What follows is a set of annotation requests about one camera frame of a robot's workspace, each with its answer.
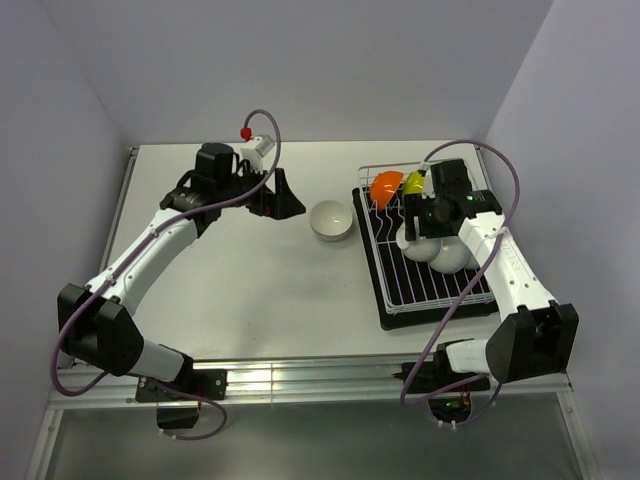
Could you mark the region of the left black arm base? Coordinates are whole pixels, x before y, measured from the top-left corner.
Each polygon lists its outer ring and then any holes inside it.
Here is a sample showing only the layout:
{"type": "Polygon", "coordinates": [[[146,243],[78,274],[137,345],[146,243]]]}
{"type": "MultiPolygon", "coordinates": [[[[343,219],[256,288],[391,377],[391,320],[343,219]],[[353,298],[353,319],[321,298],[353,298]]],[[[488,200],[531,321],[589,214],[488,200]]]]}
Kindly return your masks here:
{"type": "Polygon", "coordinates": [[[228,421],[228,413],[220,404],[226,396],[227,378],[225,369],[196,369],[185,384],[140,378],[134,400],[139,404],[157,404],[156,424],[162,434],[185,441],[209,438],[221,432],[228,421]],[[207,434],[185,434],[196,426],[204,406],[219,411],[219,425],[207,434]]]}

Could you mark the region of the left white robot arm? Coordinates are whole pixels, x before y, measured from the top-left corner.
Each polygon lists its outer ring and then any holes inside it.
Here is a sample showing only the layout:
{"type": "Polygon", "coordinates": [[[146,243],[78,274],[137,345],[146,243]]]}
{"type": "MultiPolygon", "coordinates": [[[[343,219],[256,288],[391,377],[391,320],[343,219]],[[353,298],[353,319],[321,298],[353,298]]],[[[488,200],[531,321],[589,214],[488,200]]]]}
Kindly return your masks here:
{"type": "Polygon", "coordinates": [[[265,169],[281,146],[267,135],[239,148],[205,143],[187,171],[159,204],[149,224],[110,266],[81,286],[69,284],[57,299],[58,350],[114,375],[151,377],[172,399],[195,386],[191,358],[144,339],[134,315],[149,289],[172,261],[216,222],[222,211],[285,220],[306,208],[277,165],[265,169]]]}

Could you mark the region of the aluminium frame rail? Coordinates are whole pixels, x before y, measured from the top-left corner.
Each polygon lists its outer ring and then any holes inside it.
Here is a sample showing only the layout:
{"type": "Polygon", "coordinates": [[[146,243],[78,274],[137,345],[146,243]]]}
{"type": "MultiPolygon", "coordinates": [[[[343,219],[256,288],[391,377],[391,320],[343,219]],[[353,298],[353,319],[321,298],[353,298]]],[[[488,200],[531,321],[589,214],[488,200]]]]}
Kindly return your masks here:
{"type": "MultiPolygon", "coordinates": [[[[224,405],[397,400],[402,383],[393,375],[412,355],[199,362],[199,370],[227,372],[224,405]]],[[[66,397],[49,393],[48,410],[138,407],[138,380],[103,379],[89,392],[66,397]]]]}

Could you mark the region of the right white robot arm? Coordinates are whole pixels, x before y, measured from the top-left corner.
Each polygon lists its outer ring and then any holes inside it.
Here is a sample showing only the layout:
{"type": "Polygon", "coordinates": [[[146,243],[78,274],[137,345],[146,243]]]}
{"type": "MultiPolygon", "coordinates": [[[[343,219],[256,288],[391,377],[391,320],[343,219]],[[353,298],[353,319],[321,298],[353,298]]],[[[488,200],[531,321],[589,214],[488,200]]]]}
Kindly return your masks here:
{"type": "Polygon", "coordinates": [[[435,383],[452,390],[467,374],[511,383],[566,370],[579,316],[561,304],[531,270],[489,190],[473,187],[463,160],[419,168],[424,190],[404,194],[406,237],[460,240],[478,263],[498,306],[500,324],[487,339],[440,344],[435,383]]]}

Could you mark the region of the orange bowl white inside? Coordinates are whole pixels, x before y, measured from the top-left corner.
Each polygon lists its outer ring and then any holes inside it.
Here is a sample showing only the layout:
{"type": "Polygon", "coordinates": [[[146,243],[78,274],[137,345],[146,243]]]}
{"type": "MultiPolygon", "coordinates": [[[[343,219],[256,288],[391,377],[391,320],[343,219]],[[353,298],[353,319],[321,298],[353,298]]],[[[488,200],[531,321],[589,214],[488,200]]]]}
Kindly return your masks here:
{"type": "Polygon", "coordinates": [[[379,173],[369,187],[369,198],[378,211],[387,207],[403,182],[404,174],[390,170],[379,173]]]}

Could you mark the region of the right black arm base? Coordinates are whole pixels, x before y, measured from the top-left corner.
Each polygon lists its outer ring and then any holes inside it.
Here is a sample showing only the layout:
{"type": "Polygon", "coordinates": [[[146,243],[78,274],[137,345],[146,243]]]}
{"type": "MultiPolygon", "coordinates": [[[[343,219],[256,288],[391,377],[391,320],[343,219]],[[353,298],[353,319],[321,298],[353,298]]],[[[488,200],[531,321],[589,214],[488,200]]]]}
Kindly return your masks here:
{"type": "MultiPolygon", "coordinates": [[[[408,393],[410,395],[426,394],[449,384],[467,380],[473,373],[455,373],[446,367],[437,367],[433,361],[425,362],[412,381],[408,393]]],[[[489,391],[490,380],[486,377],[474,380],[453,389],[457,397],[431,399],[428,404],[434,416],[442,421],[466,420],[472,409],[471,393],[489,391]]]]}

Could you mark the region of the black drip tray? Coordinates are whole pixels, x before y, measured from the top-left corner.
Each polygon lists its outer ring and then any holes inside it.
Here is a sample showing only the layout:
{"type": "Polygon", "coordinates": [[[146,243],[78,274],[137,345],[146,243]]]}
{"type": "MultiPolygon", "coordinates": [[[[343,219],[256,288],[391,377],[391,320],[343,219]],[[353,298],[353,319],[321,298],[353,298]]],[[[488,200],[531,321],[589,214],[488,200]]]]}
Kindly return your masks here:
{"type": "Polygon", "coordinates": [[[442,274],[425,262],[408,259],[396,242],[404,221],[400,200],[394,198],[379,211],[367,190],[355,188],[351,195],[380,327],[391,331],[439,322],[476,272],[442,274]]]}

